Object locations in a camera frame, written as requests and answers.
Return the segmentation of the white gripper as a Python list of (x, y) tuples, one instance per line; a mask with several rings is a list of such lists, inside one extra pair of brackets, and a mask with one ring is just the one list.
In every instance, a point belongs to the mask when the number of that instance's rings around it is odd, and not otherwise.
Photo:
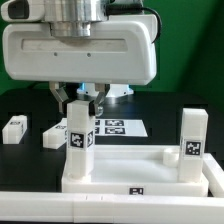
[(51, 81), (60, 113), (68, 100), (63, 82), (96, 83), (89, 115), (99, 117), (109, 84), (146, 85), (155, 77), (157, 29), (153, 15), (112, 16), (93, 24), (87, 38), (55, 38), (46, 23), (12, 24), (3, 32), (5, 70), (15, 80)]

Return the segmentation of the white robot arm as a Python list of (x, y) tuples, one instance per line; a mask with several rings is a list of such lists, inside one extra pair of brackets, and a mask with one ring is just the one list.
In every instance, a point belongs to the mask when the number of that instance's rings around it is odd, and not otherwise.
[(15, 80), (93, 83), (89, 114), (102, 114), (112, 84), (146, 85), (156, 75), (161, 19), (141, 0), (7, 0), (0, 7), (5, 70)]

